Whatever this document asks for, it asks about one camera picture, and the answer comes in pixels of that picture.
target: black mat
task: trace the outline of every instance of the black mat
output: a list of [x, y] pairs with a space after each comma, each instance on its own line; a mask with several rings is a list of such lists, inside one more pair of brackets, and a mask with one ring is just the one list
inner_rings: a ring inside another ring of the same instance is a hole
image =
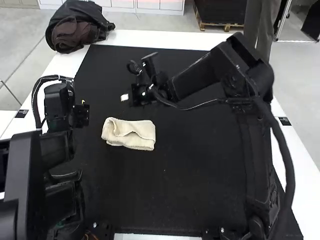
[[[217, 226], [243, 231], [244, 160], [229, 107], [182, 112], [158, 104], [130, 108], [120, 102], [135, 80], [126, 70], [128, 60], [155, 51], [169, 76], [205, 54], [92, 45], [75, 77], [78, 103], [83, 99], [90, 104], [90, 124], [75, 131], [78, 149], [68, 168], [84, 170], [87, 218], [108, 219], [117, 232], [128, 233], [199, 236]], [[181, 104], [193, 106], [222, 95], [217, 84]], [[101, 139], [107, 117], [153, 121], [154, 151], [107, 145]], [[297, 236], [293, 215], [289, 224], [288, 234]]]

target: beige towel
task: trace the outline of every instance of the beige towel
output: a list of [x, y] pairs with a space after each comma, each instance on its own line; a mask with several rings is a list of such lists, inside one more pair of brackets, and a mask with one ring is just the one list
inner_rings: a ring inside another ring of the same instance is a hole
[[152, 151], [156, 143], [156, 126], [150, 120], [125, 121], [108, 117], [101, 138], [112, 146]]

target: person's leg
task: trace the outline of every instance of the person's leg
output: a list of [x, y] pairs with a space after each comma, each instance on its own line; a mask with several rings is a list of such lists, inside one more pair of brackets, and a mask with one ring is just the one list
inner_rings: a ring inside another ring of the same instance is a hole
[[258, 42], [256, 49], [266, 61], [270, 59], [271, 46], [275, 37], [274, 23], [276, 21], [281, 0], [263, 0]]
[[254, 48], [256, 47], [263, 0], [247, 0], [243, 35]]

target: black label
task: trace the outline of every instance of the black label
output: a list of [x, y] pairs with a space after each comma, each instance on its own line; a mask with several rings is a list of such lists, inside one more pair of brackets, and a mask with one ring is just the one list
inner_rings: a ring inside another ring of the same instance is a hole
[[291, 123], [289, 119], [285, 116], [280, 116], [279, 117], [280, 122], [282, 123], [283, 126], [291, 126]]
[[24, 119], [28, 112], [29, 112], [29, 110], [27, 110], [27, 109], [20, 109], [18, 111], [18, 113], [15, 115], [15, 118], [16, 119]]

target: concrete floor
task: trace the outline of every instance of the concrete floor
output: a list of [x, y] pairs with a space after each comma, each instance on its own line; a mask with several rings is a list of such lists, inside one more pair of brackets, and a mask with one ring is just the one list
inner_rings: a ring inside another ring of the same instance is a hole
[[[43, 39], [53, 13], [51, 10], [0, 8], [0, 78], [7, 80], [21, 102], [55, 55]], [[103, 14], [117, 29], [200, 32], [190, 4], [186, 4], [184, 16]], [[299, 24], [299, 18], [291, 14], [280, 39], [308, 40]], [[210, 28], [202, 34], [212, 32], [223, 33], [223, 29]], [[274, 94], [320, 169], [319, 58], [320, 44], [276, 42], [272, 46], [270, 63], [275, 72]], [[17, 109], [19, 104], [2, 87], [0, 110]]]

